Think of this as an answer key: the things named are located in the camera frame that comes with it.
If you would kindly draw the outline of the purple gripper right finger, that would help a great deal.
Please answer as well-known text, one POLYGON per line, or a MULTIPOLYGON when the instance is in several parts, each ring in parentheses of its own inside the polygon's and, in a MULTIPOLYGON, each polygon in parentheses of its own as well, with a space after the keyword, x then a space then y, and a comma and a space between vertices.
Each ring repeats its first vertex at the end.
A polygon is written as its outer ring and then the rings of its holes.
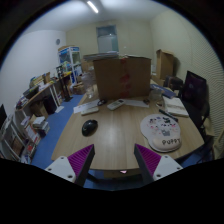
POLYGON ((161 178, 182 169, 182 167, 169 155, 160 156, 139 144, 134 146, 134 155, 145 184, 160 180, 161 178))

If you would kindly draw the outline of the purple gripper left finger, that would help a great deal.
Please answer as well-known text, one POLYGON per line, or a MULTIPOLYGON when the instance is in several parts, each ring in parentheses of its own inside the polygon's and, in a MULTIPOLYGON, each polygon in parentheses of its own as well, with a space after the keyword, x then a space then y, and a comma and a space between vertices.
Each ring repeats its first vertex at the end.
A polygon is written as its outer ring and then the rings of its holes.
POLYGON ((58 157, 46 168, 46 171, 79 186, 83 186, 87 179, 94 155, 94 145, 91 144, 68 157, 58 157))

